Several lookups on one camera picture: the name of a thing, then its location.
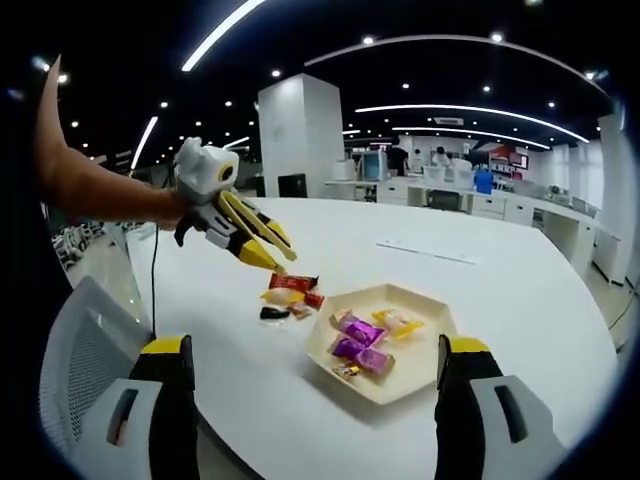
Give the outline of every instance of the white pillar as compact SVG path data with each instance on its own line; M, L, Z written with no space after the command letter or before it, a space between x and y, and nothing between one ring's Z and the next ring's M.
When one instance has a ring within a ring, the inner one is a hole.
M340 90L301 74L258 95L267 197L278 197L278 177L303 173L310 198L323 196L333 164L344 158Z
M636 232L637 170L631 144L621 130L619 115L602 117L599 123L604 157L604 194L599 218L615 240L612 251L607 252L609 271L605 273L610 280L624 283Z

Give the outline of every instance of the office desk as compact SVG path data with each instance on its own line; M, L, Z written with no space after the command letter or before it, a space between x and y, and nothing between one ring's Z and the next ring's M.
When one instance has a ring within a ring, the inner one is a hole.
M611 338L584 283L539 231L393 205L253 201L290 236L299 256L286 264L290 273L319 275L322 294L389 282L447 302L458 331L485 341L502 371L547 404L566 446L601 412L616 374ZM375 244L381 240L462 252L478 263L384 249ZM153 244L128 236L147 311ZM345 388L305 355L314 317L261 322L270 273L201 233L191 231L180 249L161 232L155 277L159 335L193 337L202 416L264 478L433 478L433 385L386 407Z
M425 184L422 177L396 177L386 182L358 182L358 181L329 181L326 185L330 188L340 188L343 194L341 200L352 199L344 192L348 188L354 188L366 184L376 185L378 188L378 203L392 205L424 206L424 191L444 190L459 193L462 198L462 210L471 215L482 216L494 220L509 221L531 226L533 211L544 212L544 233L553 242L565 258L573 265L578 275L585 277L589 271L593 259L593 245L599 227L597 220L546 200L516 195L513 193L494 190L491 195L478 193L449 186ZM485 201L502 202L502 211L489 211L483 208L474 208L477 203ZM517 209L526 208L530 212L529 221L525 214L518 217Z

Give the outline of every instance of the floor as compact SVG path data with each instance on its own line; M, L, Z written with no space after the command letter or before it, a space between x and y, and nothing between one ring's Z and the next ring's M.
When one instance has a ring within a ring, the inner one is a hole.
M111 244L108 237L94 241L85 251L83 259L68 272L74 286L86 275L97 280L129 313L148 322L128 258L119 247ZM633 293L628 284L624 287L609 285L595 267L589 271L585 283L602 311L616 349L624 350L629 333L637 327L638 295ZM220 439L210 427L202 425L198 444L201 477L230 480L251 478L250 472L230 460L224 451Z

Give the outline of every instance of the beige plate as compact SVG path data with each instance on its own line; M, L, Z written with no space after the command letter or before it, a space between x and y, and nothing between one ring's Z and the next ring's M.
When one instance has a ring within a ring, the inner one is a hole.
M383 379L358 375L345 380L333 368L344 362L329 352L340 334L329 318L334 312L351 309L360 319L375 324L371 313L394 309L425 326L404 340L386 340L376 349L390 353L396 364ZM396 287L381 285L357 292L328 297L319 312L318 320L307 341L307 355L337 381L352 388L379 405L394 402L436 380L438 367L438 338L441 333L456 335L451 311L446 303Z

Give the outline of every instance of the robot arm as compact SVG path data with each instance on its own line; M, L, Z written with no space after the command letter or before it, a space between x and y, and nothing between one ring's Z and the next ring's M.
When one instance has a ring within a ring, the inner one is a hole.
M185 234L195 227L205 232L211 243L248 265L284 273L256 237L274 245L287 260L296 260L280 225L235 194L233 184L239 167L236 153L203 147L199 138L188 138L176 163L178 191L193 204L176 229L178 245L183 246Z

